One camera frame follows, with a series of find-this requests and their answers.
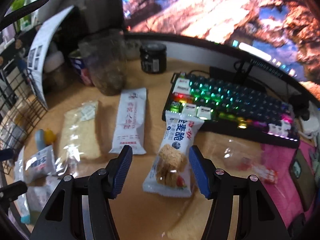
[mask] blue gripper pad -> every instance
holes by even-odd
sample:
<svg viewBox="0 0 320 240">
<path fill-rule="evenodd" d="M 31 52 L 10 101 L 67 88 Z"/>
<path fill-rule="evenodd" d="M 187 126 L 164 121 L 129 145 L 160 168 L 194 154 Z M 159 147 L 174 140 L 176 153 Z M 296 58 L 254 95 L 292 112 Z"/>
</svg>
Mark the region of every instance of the blue gripper pad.
<svg viewBox="0 0 320 240">
<path fill-rule="evenodd" d="M 198 147 L 191 146 L 189 149 L 189 162 L 192 171 L 196 177 L 199 190 L 206 198 L 209 198 L 211 192 L 209 188 L 209 179 L 203 167 L 204 158 Z"/>
<path fill-rule="evenodd" d="M 114 186 L 112 194 L 116 197 L 121 193 L 125 178 L 127 177 L 131 162 L 132 162 L 132 148 L 125 145 L 118 157 L 118 170 L 114 176 Z"/>
</svg>

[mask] computer monitor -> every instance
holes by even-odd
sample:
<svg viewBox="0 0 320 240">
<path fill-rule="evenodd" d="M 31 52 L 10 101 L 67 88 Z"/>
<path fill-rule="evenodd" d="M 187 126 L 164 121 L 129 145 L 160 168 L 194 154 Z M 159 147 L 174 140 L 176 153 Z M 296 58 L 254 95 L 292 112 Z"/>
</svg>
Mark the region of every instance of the computer monitor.
<svg viewBox="0 0 320 240">
<path fill-rule="evenodd" d="M 131 32 L 170 33 L 246 51 L 320 100 L 320 27 L 303 0 L 122 0 Z"/>
</svg>

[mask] wire mesh rack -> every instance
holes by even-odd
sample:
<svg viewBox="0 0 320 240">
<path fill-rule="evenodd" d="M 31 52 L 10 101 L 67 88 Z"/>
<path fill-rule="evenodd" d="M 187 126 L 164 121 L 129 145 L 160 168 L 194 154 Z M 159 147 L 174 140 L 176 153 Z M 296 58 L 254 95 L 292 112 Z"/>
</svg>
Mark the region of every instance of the wire mesh rack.
<svg viewBox="0 0 320 240">
<path fill-rule="evenodd" d="M 0 150 L 11 148 L 11 159 L 1 159 L 9 174 L 24 141 L 47 112 L 31 89 L 32 76 L 21 71 L 15 60 L 0 69 Z"/>
</svg>

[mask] mouse pad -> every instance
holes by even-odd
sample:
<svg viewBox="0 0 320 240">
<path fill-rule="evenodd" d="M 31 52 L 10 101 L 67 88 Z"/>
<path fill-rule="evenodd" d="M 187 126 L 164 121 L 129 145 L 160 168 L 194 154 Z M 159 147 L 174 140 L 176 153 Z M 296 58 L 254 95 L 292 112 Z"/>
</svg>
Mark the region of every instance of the mouse pad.
<svg viewBox="0 0 320 240">
<path fill-rule="evenodd" d="M 296 150 L 267 144 L 262 145 L 262 149 L 262 163 L 278 172 L 278 183 L 276 185 L 264 183 L 264 186 L 275 203 L 286 227 L 288 228 L 293 219 L 301 213 L 304 213 L 306 220 L 308 220 L 313 211 L 314 201 L 309 210 L 304 212 L 299 193 L 289 173 L 289 166 Z M 311 167 L 309 150 L 314 152 L 315 148 L 300 141 L 299 149 L 308 166 Z"/>
</svg>

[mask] black container lid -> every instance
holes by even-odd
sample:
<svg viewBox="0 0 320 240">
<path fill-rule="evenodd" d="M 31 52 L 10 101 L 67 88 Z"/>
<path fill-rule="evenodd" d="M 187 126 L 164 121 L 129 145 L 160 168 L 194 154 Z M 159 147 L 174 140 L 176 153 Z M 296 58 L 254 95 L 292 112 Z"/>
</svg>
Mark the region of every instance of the black container lid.
<svg viewBox="0 0 320 240">
<path fill-rule="evenodd" d="M 167 46 L 162 43 L 147 43 L 140 47 L 140 52 L 161 53 L 167 50 Z"/>
</svg>

